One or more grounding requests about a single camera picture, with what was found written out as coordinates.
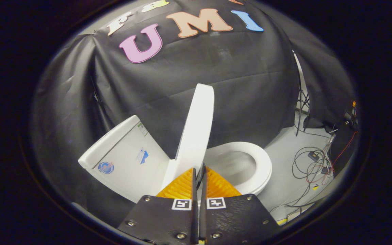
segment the screw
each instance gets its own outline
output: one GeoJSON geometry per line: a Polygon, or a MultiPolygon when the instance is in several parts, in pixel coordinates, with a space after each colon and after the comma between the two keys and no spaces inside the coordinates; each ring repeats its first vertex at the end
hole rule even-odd
{"type": "Polygon", "coordinates": [[[220,234],[220,233],[214,233],[211,235],[212,238],[219,238],[221,236],[222,236],[222,234],[220,234]]]}
{"type": "Polygon", "coordinates": [[[184,239],[185,237],[186,237],[186,235],[183,234],[183,233],[179,233],[179,234],[176,235],[177,239],[184,239]]]}

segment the orange letter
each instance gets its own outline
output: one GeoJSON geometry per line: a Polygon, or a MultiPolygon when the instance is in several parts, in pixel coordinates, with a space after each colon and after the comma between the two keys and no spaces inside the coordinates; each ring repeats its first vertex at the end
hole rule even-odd
{"type": "Polygon", "coordinates": [[[240,4],[240,5],[244,5],[243,3],[237,2],[237,1],[235,1],[235,0],[228,0],[228,1],[233,2],[233,3],[238,3],[238,4],[240,4]]]}
{"type": "Polygon", "coordinates": [[[213,31],[230,31],[232,26],[229,26],[217,13],[217,9],[201,9],[199,17],[186,12],[177,12],[166,16],[168,19],[173,19],[178,25],[181,32],[178,37],[191,37],[198,34],[197,30],[193,30],[190,25],[198,28],[203,32],[208,31],[208,22],[211,23],[211,30],[213,31]]]}

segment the gray floor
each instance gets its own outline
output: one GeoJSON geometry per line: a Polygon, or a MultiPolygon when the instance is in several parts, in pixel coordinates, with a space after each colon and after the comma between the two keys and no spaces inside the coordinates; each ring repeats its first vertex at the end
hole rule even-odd
{"type": "MultiPolygon", "coordinates": [[[[296,112],[295,124],[297,125],[299,112],[296,112]]],[[[306,115],[302,114],[300,120],[301,124],[306,115]]],[[[296,152],[307,146],[315,146],[323,149],[328,143],[329,138],[324,138],[316,135],[309,135],[303,132],[299,132],[296,137],[296,127],[285,128],[281,130],[280,134],[265,148],[272,161],[272,176],[264,190],[258,195],[258,198],[264,204],[264,206],[271,210],[272,208],[281,205],[283,203],[298,199],[306,190],[308,183],[305,179],[296,179],[291,173],[291,166],[294,161],[294,155],[296,152]]],[[[306,129],[305,132],[325,135],[330,137],[324,129],[306,129]]],[[[301,169],[306,169],[309,164],[313,162],[306,154],[301,155],[297,159],[297,164],[301,169]]],[[[305,176],[301,174],[297,169],[294,169],[294,173],[297,176],[305,176]]],[[[316,180],[320,178],[322,174],[316,176],[316,180]]],[[[296,205],[303,205],[309,202],[312,198],[318,195],[326,186],[327,183],[332,181],[332,177],[324,181],[325,185],[321,185],[321,181],[311,184],[316,184],[319,187],[316,190],[311,189],[308,194],[300,199],[296,205]]],[[[275,208],[271,215],[275,220],[281,220],[287,217],[287,214],[293,212],[296,208],[288,208],[280,206],[275,208]]]]}

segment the toilet bowl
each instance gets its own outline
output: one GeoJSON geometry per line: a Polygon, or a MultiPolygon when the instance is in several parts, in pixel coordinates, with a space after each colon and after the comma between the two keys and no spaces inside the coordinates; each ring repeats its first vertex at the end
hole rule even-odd
{"type": "Polygon", "coordinates": [[[207,149],[204,162],[210,163],[212,162],[211,159],[217,159],[221,155],[230,154],[232,152],[246,153],[255,161],[255,171],[253,174],[246,178],[247,180],[243,183],[234,185],[235,189],[241,194],[259,194],[267,185],[272,174],[272,162],[263,148],[249,142],[230,142],[207,149]]]}
{"type": "Polygon", "coordinates": [[[198,84],[175,159],[165,154],[134,115],[94,143],[78,162],[101,183],[132,202],[138,202],[143,195],[157,195],[190,168],[198,172],[203,162],[211,162],[231,152],[244,152],[255,160],[255,172],[235,188],[241,194],[260,193],[271,176],[269,156],[261,147],[247,142],[231,142],[207,149],[213,110],[213,88],[198,84]]]}

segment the pink letter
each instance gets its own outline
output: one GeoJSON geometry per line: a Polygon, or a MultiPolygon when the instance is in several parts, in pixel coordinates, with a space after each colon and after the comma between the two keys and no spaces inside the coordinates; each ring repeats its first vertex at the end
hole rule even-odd
{"type": "Polygon", "coordinates": [[[141,63],[152,58],[158,53],[158,51],[160,51],[163,45],[163,41],[157,32],[157,26],[158,24],[152,24],[140,31],[140,33],[146,33],[146,35],[149,37],[149,40],[151,40],[152,46],[148,50],[141,52],[137,48],[137,45],[134,42],[136,35],[128,37],[119,45],[120,48],[123,48],[123,51],[125,52],[129,61],[133,63],[141,63]]]}

